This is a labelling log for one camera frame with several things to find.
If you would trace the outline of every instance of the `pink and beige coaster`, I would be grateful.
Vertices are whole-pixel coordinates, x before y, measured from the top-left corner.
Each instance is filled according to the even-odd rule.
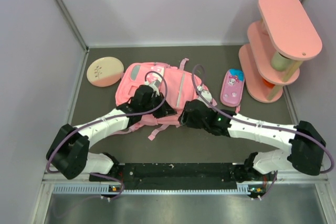
[[[95,60],[88,68],[88,81],[97,87],[107,87],[120,80],[124,66],[115,57],[104,57]]]

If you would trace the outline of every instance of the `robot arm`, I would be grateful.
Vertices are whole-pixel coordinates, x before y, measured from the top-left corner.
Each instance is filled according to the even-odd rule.
[[[52,164],[67,179],[75,178],[80,173],[93,172],[107,174],[118,161],[109,154],[89,153],[89,148],[101,139],[116,131],[125,130],[141,120],[141,115],[130,114],[146,112],[160,104],[163,95],[157,89],[158,84],[151,83],[140,86],[128,103],[124,103],[105,116],[93,120],[89,123],[91,126],[75,133],[56,153]],[[212,99],[208,91],[202,90],[200,87],[198,88],[206,100],[210,101]],[[238,182],[251,180],[254,177],[267,174],[273,170],[287,170],[293,167],[309,175],[318,175],[320,173],[323,158],[323,150],[320,147],[298,134],[261,127],[262,125],[269,125],[300,131],[314,137],[325,146],[323,138],[310,123],[301,121],[299,125],[279,125],[247,118],[232,111],[225,112],[233,118],[255,123],[256,126],[228,119],[212,108],[209,108],[200,98],[186,102],[179,122],[181,125],[186,125],[187,127],[204,129],[214,135],[245,138],[278,148],[278,150],[267,153],[250,154],[245,160],[244,170],[239,170],[234,175]],[[153,112],[153,115],[156,118],[161,118],[175,113],[168,103],[165,102],[163,106]],[[64,125],[51,145],[46,156],[47,159],[50,158],[55,148],[67,135],[76,128],[79,129],[81,127],[82,125],[75,127],[69,124]]]

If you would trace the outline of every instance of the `grey floor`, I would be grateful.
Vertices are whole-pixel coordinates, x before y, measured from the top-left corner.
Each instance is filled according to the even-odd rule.
[[[219,101],[226,71],[240,69],[239,47],[155,47],[91,49],[86,69],[96,59],[119,58],[125,67],[133,62],[161,61],[178,66],[187,57],[186,70],[201,63],[207,70],[205,84]],[[102,116],[115,107],[117,84],[97,88],[83,78],[73,116],[73,125]],[[289,124],[290,116],[284,98],[272,104],[255,101],[244,91],[241,113],[251,118]],[[127,135],[116,135],[97,143],[92,152],[108,152],[121,162],[242,162],[255,151],[272,150],[253,141],[212,136],[202,130],[176,129],[171,126],[154,141],[147,136],[154,127],[144,127]],[[314,185],[276,184],[263,201],[247,196],[230,195],[126,195],[116,201],[91,199],[73,208],[86,195],[52,195],[45,224],[57,223],[327,223]],[[72,209],[61,219],[61,215]]]
[[[278,184],[263,201],[238,195],[126,195],[111,203],[91,199],[73,210],[88,196],[53,195],[45,224],[327,224],[316,194],[315,185]]]
[[[199,47],[144,47],[91,49],[86,69],[98,58],[113,56],[127,68],[134,62],[160,61],[179,66],[184,58],[190,61],[185,70],[200,63],[206,69],[205,84],[209,87],[220,108],[219,101],[223,78],[230,68],[240,69],[239,46]],[[118,84],[106,88],[91,85],[84,76],[74,116],[73,125],[89,122],[115,108],[115,92]],[[291,119],[284,97],[275,103],[264,104],[254,100],[246,88],[241,101],[241,114],[264,121],[290,124]],[[147,137],[155,127],[145,126],[134,133],[108,137],[91,148],[93,153],[108,152],[120,162],[163,163],[163,162],[243,162],[252,152],[266,152],[272,147],[253,141],[218,137],[203,130],[175,128],[170,126],[159,133],[155,140]]]

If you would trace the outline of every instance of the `grey patch on backpack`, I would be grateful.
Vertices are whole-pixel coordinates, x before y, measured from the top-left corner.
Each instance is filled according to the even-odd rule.
[[[159,88],[160,85],[161,85],[161,82],[160,82],[159,80],[156,80],[156,81],[154,82],[154,85],[155,85],[157,88]]]
[[[131,72],[131,79],[133,81],[136,80],[136,77],[138,76],[139,70],[140,70],[140,65],[135,65],[133,67],[132,72]]]

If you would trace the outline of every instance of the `white wall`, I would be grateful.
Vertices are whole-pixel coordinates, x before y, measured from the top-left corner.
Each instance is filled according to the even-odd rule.
[[[28,223],[83,51],[54,0],[0,0],[0,223]]]
[[[242,44],[257,0],[64,0],[89,46]]]
[[[322,52],[300,67],[289,86],[299,119],[314,124],[336,158],[336,1],[305,0],[304,7],[323,42]],[[336,172],[329,174],[336,192]]]

